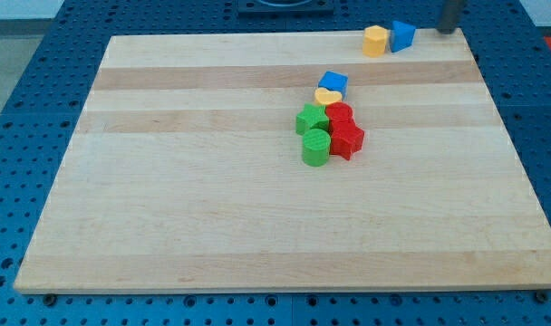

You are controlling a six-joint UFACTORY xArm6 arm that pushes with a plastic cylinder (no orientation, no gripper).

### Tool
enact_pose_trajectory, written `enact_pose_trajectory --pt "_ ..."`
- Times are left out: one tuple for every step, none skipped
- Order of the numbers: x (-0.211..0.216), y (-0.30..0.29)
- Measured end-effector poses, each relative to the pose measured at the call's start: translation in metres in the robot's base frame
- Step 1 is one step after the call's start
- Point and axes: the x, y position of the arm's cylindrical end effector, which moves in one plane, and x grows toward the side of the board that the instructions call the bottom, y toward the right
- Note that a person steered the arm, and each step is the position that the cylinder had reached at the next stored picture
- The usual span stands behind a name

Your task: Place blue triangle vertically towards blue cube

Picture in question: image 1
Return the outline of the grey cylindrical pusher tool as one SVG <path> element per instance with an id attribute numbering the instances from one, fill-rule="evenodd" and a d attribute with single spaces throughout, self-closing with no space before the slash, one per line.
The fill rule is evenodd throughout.
<path id="1" fill-rule="evenodd" d="M 465 5 L 466 0 L 444 0 L 436 30 L 440 34 L 452 34 L 458 27 Z"/>

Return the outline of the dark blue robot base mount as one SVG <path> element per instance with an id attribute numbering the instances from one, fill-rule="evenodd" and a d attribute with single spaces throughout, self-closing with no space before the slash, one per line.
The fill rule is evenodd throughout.
<path id="1" fill-rule="evenodd" d="M 334 0 L 237 0 L 237 14 L 331 14 Z"/>

